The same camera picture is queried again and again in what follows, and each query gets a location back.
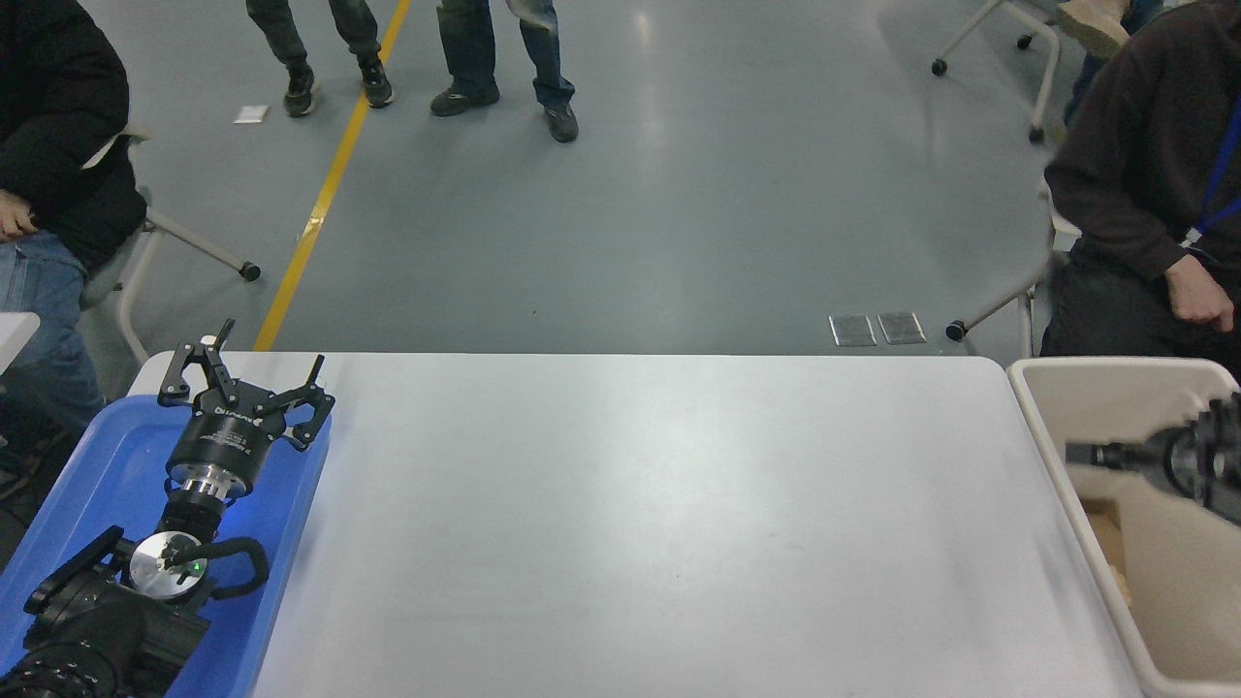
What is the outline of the person's hand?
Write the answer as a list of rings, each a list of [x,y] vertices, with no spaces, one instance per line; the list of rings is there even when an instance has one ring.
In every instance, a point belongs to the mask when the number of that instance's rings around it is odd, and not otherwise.
[[[35,212],[29,202],[17,194],[0,191],[1,242],[7,243],[37,233]]]
[[[1180,257],[1162,278],[1178,320],[1209,325],[1222,334],[1235,330],[1234,301],[1196,257]]]

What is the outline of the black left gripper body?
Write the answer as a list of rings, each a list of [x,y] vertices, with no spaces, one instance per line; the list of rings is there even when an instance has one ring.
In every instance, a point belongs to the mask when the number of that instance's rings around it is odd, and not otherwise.
[[[285,430],[287,402],[276,392],[238,383],[230,401],[220,389],[199,392],[192,415],[168,460],[168,476],[182,483],[225,471],[235,486],[256,486],[276,437]]]

